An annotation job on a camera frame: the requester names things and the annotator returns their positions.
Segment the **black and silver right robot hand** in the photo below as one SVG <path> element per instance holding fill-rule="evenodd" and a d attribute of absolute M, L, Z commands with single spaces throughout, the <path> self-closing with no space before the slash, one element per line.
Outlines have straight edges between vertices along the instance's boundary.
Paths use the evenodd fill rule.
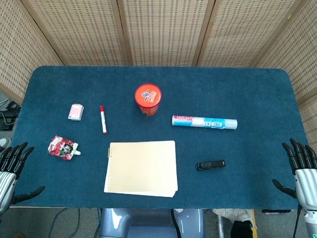
<path fill-rule="evenodd" d="M 302 208 L 315 211 L 317 209 L 317 154 L 309 145 L 303 145 L 291 138 L 288 146 L 282 143 L 287 153 L 295 188 L 287 188 L 273 179 L 274 186 L 281 192 L 298 200 Z"/>

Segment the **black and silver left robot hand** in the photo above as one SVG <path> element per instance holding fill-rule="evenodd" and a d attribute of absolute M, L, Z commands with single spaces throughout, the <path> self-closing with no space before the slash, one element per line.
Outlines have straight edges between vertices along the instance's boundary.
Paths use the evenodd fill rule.
<path fill-rule="evenodd" d="M 30 200 L 41 194 L 45 187 L 40 186 L 35 191 L 15 195 L 15 187 L 20 178 L 28 156 L 34 147 L 27 148 L 24 142 L 15 147 L 7 147 L 0 153 L 0 213 L 4 214 L 10 205 Z"/>

